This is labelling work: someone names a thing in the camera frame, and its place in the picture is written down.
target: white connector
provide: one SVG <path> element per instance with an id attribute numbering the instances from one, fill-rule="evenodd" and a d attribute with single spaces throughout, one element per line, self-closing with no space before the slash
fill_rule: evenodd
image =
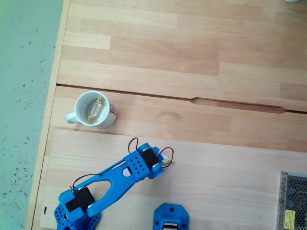
<path id="1" fill-rule="evenodd" d="M 161 154 L 161 155 L 162 155 L 162 157 L 163 157 L 162 163 L 163 163 L 163 164 L 169 164 L 170 161 L 171 161 L 171 159 L 168 158 L 167 156 L 163 155 L 163 154 Z"/>

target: mounting hole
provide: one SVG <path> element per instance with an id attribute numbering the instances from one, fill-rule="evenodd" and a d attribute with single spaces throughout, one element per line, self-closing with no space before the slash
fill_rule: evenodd
<path id="1" fill-rule="evenodd" d="M 124 175 L 124 176 L 130 176 L 130 175 L 131 175 L 131 173 L 129 172 L 128 168 L 125 168 L 125 169 L 123 170 L 123 175 Z"/>

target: concrete floor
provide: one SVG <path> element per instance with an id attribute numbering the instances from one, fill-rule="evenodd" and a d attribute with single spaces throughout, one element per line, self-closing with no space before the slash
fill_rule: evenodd
<path id="1" fill-rule="evenodd" d="M 63 0 L 0 0 L 0 229 L 23 229 Z"/>

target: yellow label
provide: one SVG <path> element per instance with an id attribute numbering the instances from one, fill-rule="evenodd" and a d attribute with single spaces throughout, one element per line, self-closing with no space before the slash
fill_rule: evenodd
<path id="1" fill-rule="evenodd" d="M 286 210 L 284 229 L 294 230 L 295 211 Z"/>

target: black wire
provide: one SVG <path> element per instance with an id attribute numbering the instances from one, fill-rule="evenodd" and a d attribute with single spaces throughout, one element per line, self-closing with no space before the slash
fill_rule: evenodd
<path id="1" fill-rule="evenodd" d="M 76 183 L 78 180 L 80 180 L 80 179 L 82 179 L 82 178 L 84 178 L 84 177 L 86 177 L 86 176 L 97 176 L 97 175 L 100 175 L 100 174 L 99 174 L 99 173 L 98 173 L 98 174 L 90 173 L 90 174 L 86 174 L 86 175 L 83 175 L 83 176 L 78 177 L 78 178 L 74 181 L 74 183 L 72 184 L 72 191 L 75 192 L 75 183 Z"/>

